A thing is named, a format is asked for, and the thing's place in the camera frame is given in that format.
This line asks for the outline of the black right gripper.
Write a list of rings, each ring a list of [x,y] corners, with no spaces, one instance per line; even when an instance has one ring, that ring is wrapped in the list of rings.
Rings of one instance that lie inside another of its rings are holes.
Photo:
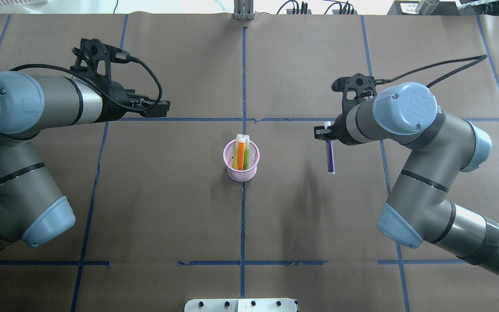
[[[334,140],[336,138],[347,146],[356,145],[356,140],[349,134],[346,117],[346,114],[339,114],[331,129],[325,126],[314,127],[315,140]]]

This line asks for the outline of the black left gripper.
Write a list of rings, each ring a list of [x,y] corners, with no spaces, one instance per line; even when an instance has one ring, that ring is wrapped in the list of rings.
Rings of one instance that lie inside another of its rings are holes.
[[[144,112],[139,114],[144,118],[164,118],[167,116],[170,109],[170,101],[159,101],[156,103],[152,99],[137,99],[130,98],[127,96],[127,91],[118,82],[112,82],[110,85],[109,92],[107,93],[109,97],[119,103],[120,105],[113,104],[106,97],[102,98],[102,121],[111,122],[122,118],[128,109],[143,109]]]

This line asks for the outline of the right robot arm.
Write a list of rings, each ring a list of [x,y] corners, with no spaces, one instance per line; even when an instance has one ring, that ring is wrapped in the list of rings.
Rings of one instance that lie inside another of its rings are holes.
[[[356,146],[393,140],[410,154],[383,204],[376,227],[394,242],[417,248],[428,242],[470,265],[499,275],[499,223],[447,199],[460,172],[489,157],[487,132],[446,113],[429,87],[406,82],[376,92],[378,80],[341,77],[331,89],[343,94],[331,126],[317,126],[317,140]]]

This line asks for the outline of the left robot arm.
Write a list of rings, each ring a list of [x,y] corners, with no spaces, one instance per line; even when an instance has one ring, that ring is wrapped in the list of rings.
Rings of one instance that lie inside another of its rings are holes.
[[[101,75],[0,72],[0,252],[20,240],[39,247],[75,225],[67,197],[32,144],[42,130],[111,122],[126,112],[161,118],[169,109],[169,101]]]

